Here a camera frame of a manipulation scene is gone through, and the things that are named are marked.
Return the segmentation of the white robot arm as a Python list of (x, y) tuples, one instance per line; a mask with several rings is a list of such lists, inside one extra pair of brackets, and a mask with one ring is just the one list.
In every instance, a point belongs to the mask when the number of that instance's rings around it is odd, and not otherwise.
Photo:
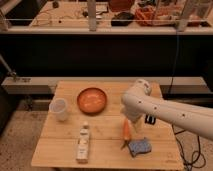
[(151, 85), (136, 80), (121, 96), (123, 113), (133, 123), (148, 114), (213, 141), (213, 109), (151, 96)]

